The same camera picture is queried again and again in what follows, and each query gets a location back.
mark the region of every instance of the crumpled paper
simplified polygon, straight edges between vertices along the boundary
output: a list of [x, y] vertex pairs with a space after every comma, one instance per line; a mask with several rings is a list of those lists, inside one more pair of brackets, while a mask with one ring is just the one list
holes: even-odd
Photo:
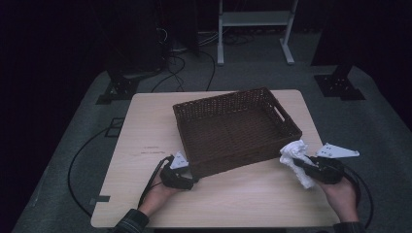
[[305, 156], [307, 148], [308, 146], [305, 145], [302, 140], [294, 141], [287, 144], [280, 150], [282, 154], [280, 162], [290, 166], [292, 170], [296, 173], [296, 176], [299, 179], [300, 183], [305, 188], [310, 188], [315, 185], [315, 182], [305, 174], [303, 168], [298, 167], [293, 163], [293, 158], [298, 158], [309, 165], [315, 165], [308, 157]]

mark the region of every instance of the cable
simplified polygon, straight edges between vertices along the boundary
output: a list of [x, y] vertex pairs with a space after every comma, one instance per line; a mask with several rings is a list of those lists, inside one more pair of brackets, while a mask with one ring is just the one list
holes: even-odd
[[176, 76], [176, 74], [178, 74], [179, 72], [181, 72], [181, 71], [185, 68], [185, 66], [186, 66], [185, 60], [184, 60], [183, 58], [179, 57], [179, 56], [175, 56], [175, 58], [178, 58], [178, 59], [180, 59], [180, 60], [183, 62], [182, 67], [181, 67], [176, 73], [173, 73], [173, 72], [171, 72], [171, 71], [169, 70], [170, 73], [172, 73], [172, 74], [169, 75], [169, 76], [167, 76], [167, 77], [165, 77], [165, 78], [163, 78], [162, 80], [160, 80], [160, 81], [152, 88], [151, 93], [155, 92], [155, 89], [156, 89], [159, 85], [161, 85], [163, 82], [165, 82], [166, 80], [170, 79], [171, 77]]
[[168, 157], [165, 157], [163, 159], [160, 160], [160, 162], [158, 162], [157, 166], [154, 169], [154, 172], [152, 173], [151, 178], [149, 179], [148, 183], [146, 184], [145, 189], [143, 190], [142, 195], [140, 196], [140, 200], [139, 200], [139, 205], [137, 206], [138, 208], [143, 204], [143, 201], [145, 200], [146, 194], [148, 194], [148, 192], [156, 185], [161, 184], [161, 183], [157, 183], [155, 185], [152, 185], [153, 181], [155, 180], [155, 176], [157, 175], [158, 171], [160, 170], [161, 165], [163, 165], [164, 161], [166, 161], [168, 159]]
[[359, 179], [359, 181], [362, 183], [364, 189], [366, 190], [367, 196], [369, 198], [369, 204], [370, 204], [369, 218], [368, 218], [366, 224], [364, 225], [364, 228], [367, 229], [367, 227], [370, 225], [370, 222], [373, 219], [373, 213], [374, 213], [374, 210], [375, 210], [374, 202], [373, 202], [373, 199], [372, 199], [372, 193], [370, 192], [370, 189], [367, 186], [366, 182], [363, 180], [363, 178], [357, 172], [355, 172], [348, 165], [343, 164], [343, 166], [345, 168], [347, 168], [355, 177], [357, 177]]
[[157, 30], [157, 31], [162, 31], [162, 32], [164, 32], [163, 42], [166, 42], [166, 40], [167, 40], [167, 31], [164, 30], [163, 28], [160, 28], [160, 27], [158, 27], [156, 30]]
[[353, 185], [354, 185], [354, 187], [355, 187], [355, 193], [357, 194], [357, 206], [358, 206], [358, 204], [359, 204], [359, 202], [360, 202], [360, 200], [361, 200], [361, 188], [360, 188], [360, 186], [359, 186], [359, 184], [358, 184], [358, 182], [360, 181], [361, 183], [362, 183], [362, 185], [363, 185], [363, 187], [364, 187], [364, 189], [366, 190], [366, 193], [367, 193], [367, 196], [368, 196], [368, 199], [369, 199], [369, 204], [370, 204], [370, 209], [369, 209], [369, 217], [368, 217], [368, 219], [367, 219], [367, 221], [366, 221], [366, 224], [364, 225], [364, 228], [365, 229], [367, 229], [367, 227], [369, 227], [369, 225], [370, 225], [370, 222], [372, 221], [372, 219], [373, 219], [373, 213], [374, 213], [374, 210], [375, 210], [375, 208], [374, 208], [374, 203], [373, 203], [373, 199], [372, 199], [372, 194], [371, 194], [371, 192], [370, 192], [370, 190], [369, 190], [369, 187], [367, 186], [367, 184], [366, 184], [366, 182], [361, 178], [361, 176], [358, 174], [358, 173], [356, 173], [352, 168], [350, 168], [348, 165], [346, 165], [346, 164], [344, 164], [344, 163], [341, 163], [346, 169], [348, 169], [354, 176], [355, 176], [355, 180], [354, 180], [354, 178], [352, 177], [352, 176], [350, 176], [349, 174], [347, 174], [347, 173], [345, 173], [345, 172], [341, 172], [341, 171], [339, 171], [338, 169], [336, 169], [335, 167], [333, 167], [333, 166], [330, 166], [330, 165], [327, 165], [327, 164], [322, 164], [323, 166], [326, 166], [326, 167], [328, 167], [328, 168], [330, 168], [330, 169], [332, 169], [332, 170], [335, 170], [335, 171], [337, 171], [337, 172], [339, 172], [339, 173], [341, 173], [346, 179], [348, 179]]
[[[118, 123], [115, 123], [115, 124], [112, 124], [111, 126], [115, 126], [115, 125], [122, 124], [122, 123], [123, 123], [123, 121], [118, 122]], [[75, 196], [75, 193], [74, 193], [73, 188], [72, 188], [72, 185], [71, 185], [70, 175], [71, 175], [71, 173], [72, 173], [73, 164], [75, 163], [76, 158], [79, 156], [80, 152], [81, 152], [91, 141], [93, 141], [93, 139], [97, 138], [100, 134], [102, 134], [102, 133], [105, 132], [106, 130], [109, 130], [109, 129], [111, 128], [111, 126], [106, 127], [105, 129], [103, 129], [103, 130], [101, 130], [100, 132], [96, 133], [93, 137], [89, 138], [89, 139], [79, 148], [79, 150], [75, 153], [75, 155], [74, 155], [74, 157], [73, 157], [73, 159], [72, 159], [72, 161], [71, 161], [71, 163], [70, 163], [69, 172], [68, 172], [68, 174], [67, 174], [67, 185], [68, 185], [68, 187], [69, 187], [69, 191], [70, 191], [71, 197], [72, 197], [73, 200], [76, 202], [76, 204], [79, 206], [79, 208], [82, 209], [82, 211], [83, 211], [86, 215], [88, 215], [89, 217], [91, 217], [91, 213], [89, 213], [89, 212], [86, 210], [86, 208], [82, 206], [82, 204], [79, 202], [79, 200], [78, 200], [78, 199], [76, 198], [76, 196]]]
[[205, 51], [200, 50], [199, 52], [202, 52], [206, 55], [208, 55], [211, 59], [212, 59], [212, 63], [213, 63], [213, 72], [212, 72], [212, 76], [210, 77], [209, 83], [207, 84], [206, 87], [206, 91], [209, 91], [210, 88], [210, 84], [212, 83], [213, 78], [215, 77], [215, 72], [216, 72], [216, 63], [215, 63], [215, 59], [213, 58], [213, 56]]
[[[240, 11], [238, 11], [240, 2], [241, 2], [241, 0], [237, 1], [236, 6], [235, 6], [235, 8], [233, 9], [233, 12], [243, 12], [243, 10], [244, 10], [244, 8], [245, 8], [245, 6], [246, 6], [247, 0], [245, 0], [245, 1], [243, 2], [243, 6], [241, 7]], [[227, 28], [224, 30], [224, 32], [222, 33], [222, 35], [224, 35], [227, 31], [229, 31], [230, 28], [231, 28], [231, 27], [227, 27]], [[198, 45], [199, 45], [200, 47], [204, 47], [204, 46], [206, 46], [206, 45], [208, 45], [208, 44], [216, 41], [216, 40], [219, 38], [219, 34], [218, 34], [218, 32], [216, 32], [216, 31], [214, 31], [214, 32], [212, 32], [212, 33], [214, 33], [213, 36], [211, 36], [211, 37], [209, 37], [209, 38], [207, 38], [207, 39], [199, 42]], [[188, 50], [188, 49], [184, 48], [184, 49], [173, 50], [173, 51], [180, 52], [180, 51], [186, 51], [186, 50]]]
[[255, 40], [255, 36], [253, 34], [250, 34], [248, 36], [250, 36], [252, 39], [248, 39], [246, 36], [241, 36], [236, 33], [228, 34], [227, 36], [224, 37], [223, 42], [227, 46], [233, 46], [233, 47], [243, 46]]
[[[184, 63], [184, 65], [186, 64], [185, 60], [183, 58], [177, 57], [177, 56], [172, 56], [172, 57], [175, 59], [174, 65], [177, 64], [176, 63], [176, 58], [181, 59], [182, 62]], [[181, 89], [181, 91], [185, 92], [185, 90], [183, 89], [183, 84], [185, 83], [185, 81], [178, 76], [178, 73], [174, 73], [172, 70], [170, 70], [170, 66], [167, 67], [167, 70], [175, 77], [176, 81], [179, 84], [178, 87], [176, 87], [176, 92], [178, 92], [179, 89]]]

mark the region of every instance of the white shelf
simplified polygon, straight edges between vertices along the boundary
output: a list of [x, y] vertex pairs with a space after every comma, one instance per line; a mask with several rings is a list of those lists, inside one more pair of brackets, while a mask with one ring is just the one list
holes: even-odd
[[290, 11], [281, 12], [225, 12], [223, 26], [288, 25]]

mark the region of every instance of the black cable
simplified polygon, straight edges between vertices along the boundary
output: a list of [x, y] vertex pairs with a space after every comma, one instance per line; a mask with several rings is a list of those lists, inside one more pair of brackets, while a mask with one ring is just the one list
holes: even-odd
[[366, 221], [366, 224], [364, 225], [364, 228], [367, 229], [367, 227], [369, 227], [370, 222], [373, 219], [373, 213], [374, 213], [374, 203], [373, 203], [373, 199], [372, 199], [372, 194], [369, 190], [369, 187], [367, 186], [366, 182], [361, 178], [361, 176], [356, 173], [352, 168], [350, 168], [348, 165], [341, 163], [346, 169], [348, 169], [355, 177], [356, 179], [354, 179], [352, 176], [350, 176], [349, 174], [345, 173], [345, 172], [341, 172], [338, 169], [336, 169], [333, 166], [327, 165], [327, 164], [322, 164], [323, 166], [326, 166], [332, 170], [335, 170], [339, 173], [341, 173], [346, 179], [348, 179], [355, 187], [355, 193], [357, 194], [357, 206], [361, 200], [361, 188], [358, 184], [358, 181], [360, 181], [364, 187], [364, 189], [366, 190], [367, 193], [367, 197], [369, 199], [369, 203], [370, 203], [370, 209], [369, 209], [369, 218]]
[[183, 62], [182, 67], [181, 67], [176, 73], [171, 72], [172, 75], [169, 75], [169, 76], [163, 78], [161, 81], [159, 81], [159, 82], [152, 88], [151, 93], [155, 92], [155, 89], [156, 89], [159, 85], [161, 85], [163, 82], [165, 82], [166, 80], [170, 79], [171, 77], [174, 77], [176, 74], [178, 74], [179, 72], [181, 72], [181, 71], [185, 68], [185, 66], [186, 66], [185, 60], [184, 60], [183, 58], [179, 57], [179, 56], [175, 56], [175, 58], [178, 58], [178, 59], [180, 59], [180, 60]]
[[148, 183], [146, 184], [145, 189], [143, 190], [142, 195], [140, 196], [140, 200], [139, 200], [139, 205], [137, 206], [138, 208], [143, 204], [143, 201], [145, 200], [146, 194], [148, 194], [148, 192], [156, 185], [161, 184], [161, 183], [157, 183], [155, 185], [152, 185], [155, 176], [157, 175], [158, 171], [160, 170], [161, 165], [163, 165], [164, 161], [166, 161], [168, 159], [168, 157], [165, 157], [163, 159], [160, 160], [160, 162], [158, 162], [157, 166], [154, 169], [154, 172], [152, 173], [151, 178], [149, 179]]
[[206, 87], [206, 91], [209, 91], [210, 84], [212, 83], [212, 80], [215, 77], [215, 72], [216, 72], [215, 58], [213, 58], [213, 56], [211, 54], [207, 53], [206, 51], [200, 50], [199, 52], [202, 52], [202, 53], [208, 55], [210, 57], [210, 59], [212, 59], [213, 72], [212, 72], [212, 76], [210, 77], [209, 83], [207, 84], [207, 87]]
[[74, 155], [74, 157], [73, 157], [73, 159], [72, 159], [72, 162], [70, 163], [69, 172], [68, 172], [68, 174], [67, 174], [67, 185], [68, 185], [68, 187], [69, 187], [70, 195], [71, 195], [71, 197], [73, 198], [73, 200], [76, 202], [76, 204], [79, 206], [79, 208], [82, 209], [82, 211], [83, 211], [86, 215], [88, 215], [89, 217], [91, 217], [91, 213], [89, 213], [89, 212], [86, 210], [86, 208], [83, 207], [82, 204], [79, 202], [79, 200], [76, 198], [75, 193], [74, 193], [73, 188], [72, 188], [72, 185], [71, 185], [70, 175], [71, 175], [71, 173], [72, 173], [73, 164], [75, 163], [76, 158], [79, 156], [80, 152], [81, 152], [91, 141], [93, 141], [93, 139], [97, 138], [100, 134], [102, 134], [102, 133], [105, 132], [106, 130], [109, 130], [112, 126], [118, 125], [118, 124], [121, 124], [121, 123], [123, 123], [123, 121], [118, 122], [118, 123], [116, 123], [116, 124], [112, 124], [111, 126], [106, 127], [105, 129], [103, 129], [103, 130], [101, 130], [100, 132], [96, 133], [93, 137], [89, 138], [89, 139], [79, 148], [79, 150], [78, 150], [78, 151], [76, 152], [76, 154]]
[[373, 219], [373, 213], [375, 211], [375, 206], [374, 206], [374, 202], [372, 199], [372, 193], [369, 189], [369, 187], [367, 186], [366, 182], [363, 180], [363, 178], [357, 173], [355, 172], [352, 168], [350, 168], [348, 165], [343, 164], [343, 166], [348, 169], [354, 176], [356, 176], [359, 181], [362, 183], [364, 189], [366, 190], [367, 196], [369, 198], [369, 204], [370, 204], [370, 209], [369, 209], [369, 218], [366, 221], [366, 224], [364, 225], [364, 228], [367, 229], [367, 227], [370, 225], [370, 222]]
[[[177, 63], [176, 63], [176, 58], [181, 59], [181, 60], [184, 62], [184, 64], [186, 64], [186, 63], [185, 63], [185, 60], [184, 60], [183, 58], [181, 58], [181, 57], [178, 57], [178, 56], [171, 56], [171, 57], [173, 57], [173, 58], [175, 59], [174, 65], [177, 64]], [[181, 89], [183, 92], [185, 92], [185, 90], [183, 89], [183, 84], [185, 83], [185, 81], [178, 76], [178, 73], [173, 72], [173, 71], [170, 69], [170, 66], [168, 66], [167, 70], [168, 70], [172, 75], [174, 75], [176, 81], [177, 81], [178, 84], [179, 84], [178, 87], [176, 87], [176, 92], [177, 92], [179, 89]]]

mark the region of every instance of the wooden table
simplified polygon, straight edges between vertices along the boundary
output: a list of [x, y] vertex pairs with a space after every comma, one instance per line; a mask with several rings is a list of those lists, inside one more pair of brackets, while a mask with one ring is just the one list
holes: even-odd
[[[184, 151], [172, 105], [229, 91], [139, 93], [130, 104], [91, 224], [113, 227], [139, 198], [157, 163]], [[308, 154], [322, 146], [302, 95], [272, 90], [303, 131]], [[191, 191], [174, 195], [148, 227], [309, 227], [338, 218], [319, 187], [304, 189], [279, 158], [204, 178]]]

